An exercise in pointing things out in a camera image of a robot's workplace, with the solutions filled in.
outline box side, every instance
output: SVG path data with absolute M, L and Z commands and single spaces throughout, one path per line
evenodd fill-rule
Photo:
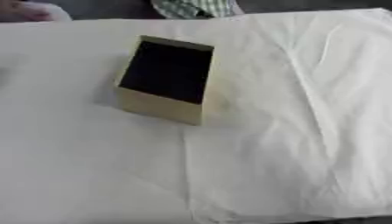
M 116 88 L 120 86 L 121 81 L 123 80 L 124 75 L 127 73 L 130 63 L 135 57 L 141 43 L 142 39 L 139 38 L 139 40 L 133 45 L 133 48 L 129 51 L 129 59 L 127 60 L 127 63 L 124 63 L 123 67 L 121 68 L 121 70 L 119 70 L 117 76 L 115 77 L 114 84 Z
M 199 43 L 185 42 L 176 39 L 158 38 L 158 37 L 145 36 L 145 35 L 141 36 L 141 41 L 147 41 L 154 44 L 160 44 L 166 46 L 184 47 L 188 49 L 206 51 L 206 52 L 212 52 L 214 50 L 214 47 L 211 45 L 203 45 Z
M 199 104 L 176 101 L 122 87 L 117 87 L 115 91 L 122 108 L 126 111 L 191 125 L 201 125 L 202 108 Z

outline white tablecloth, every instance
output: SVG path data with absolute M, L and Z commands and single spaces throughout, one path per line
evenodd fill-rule
M 392 214 L 391 27 L 385 10 L 0 24 L 0 222 Z M 216 47 L 201 127 L 117 108 L 142 34 Z

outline plaid shirt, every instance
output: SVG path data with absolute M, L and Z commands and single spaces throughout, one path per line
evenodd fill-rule
M 167 18 L 222 18 L 233 16 L 230 0 L 151 0 Z

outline beige box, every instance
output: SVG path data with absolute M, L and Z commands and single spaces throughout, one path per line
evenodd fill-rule
M 142 36 L 115 80 L 124 110 L 201 125 L 204 93 L 214 48 Z

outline person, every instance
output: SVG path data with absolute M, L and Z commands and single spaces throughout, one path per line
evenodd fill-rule
M 243 14 L 235 0 L 151 0 L 164 17 L 173 19 L 223 18 Z
M 43 22 L 70 21 L 71 17 L 59 6 L 22 0 L 0 0 L 0 21 Z

